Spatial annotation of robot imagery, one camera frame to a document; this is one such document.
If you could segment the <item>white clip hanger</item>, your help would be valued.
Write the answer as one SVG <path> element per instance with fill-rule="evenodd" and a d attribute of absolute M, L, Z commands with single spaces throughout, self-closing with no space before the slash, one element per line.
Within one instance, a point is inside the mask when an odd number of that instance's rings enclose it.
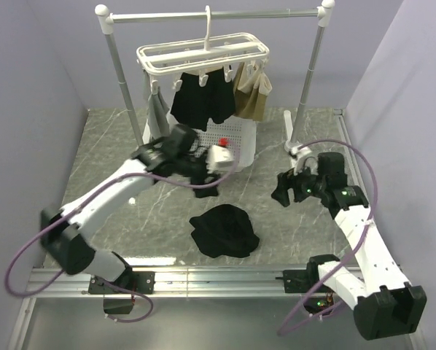
<path fill-rule="evenodd" d="M 265 61 L 269 48 L 256 36 L 236 33 L 221 36 L 211 35 L 211 9 L 205 8 L 206 35 L 203 39 L 191 39 L 162 44 L 151 44 L 136 50 L 137 61 L 149 76 L 149 87 L 153 95 L 159 90 L 158 78 L 171 75 L 173 90 L 179 91 L 183 81 L 181 74 L 198 73 L 198 84 L 206 86 L 212 68 L 223 68 L 226 82 L 233 78 L 230 66 L 234 63 Z"/>

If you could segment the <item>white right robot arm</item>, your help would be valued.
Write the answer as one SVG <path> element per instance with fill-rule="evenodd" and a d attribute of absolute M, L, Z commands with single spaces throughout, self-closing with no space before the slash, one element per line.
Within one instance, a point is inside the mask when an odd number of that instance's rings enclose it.
<path fill-rule="evenodd" d="M 346 237 L 362 277 L 357 278 L 333 254 L 311 257 L 305 270 L 308 293 L 328 288 L 337 294 L 353 311 L 365 340 L 414 333 L 427 302 L 424 289 L 410 283 L 389 253 L 365 194 L 348 184 L 344 156 L 323 152 L 317 165 L 316 173 L 297 166 L 278 174 L 271 197 L 284 207 L 291 201 L 318 198 Z"/>

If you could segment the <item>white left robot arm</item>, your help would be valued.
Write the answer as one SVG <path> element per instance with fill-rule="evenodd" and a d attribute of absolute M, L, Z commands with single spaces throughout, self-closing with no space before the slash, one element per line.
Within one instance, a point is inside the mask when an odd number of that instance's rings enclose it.
<path fill-rule="evenodd" d="M 41 212 L 44 234 L 41 247 L 67 275 L 89 273 L 105 280 L 116 293 L 131 288 L 132 267 L 116 252 L 90 243 L 107 218 L 129 199 L 158 182 L 170 182 L 173 175 L 189 181 L 195 196 L 218 194 L 221 171 L 234 163 L 234 154 L 221 142 L 203 151 L 194 146 L 198 134 L 186 125 L 175 125 L 168 136 L 141 145 L 110 177 L 81 198 L 61 208 Z"/>

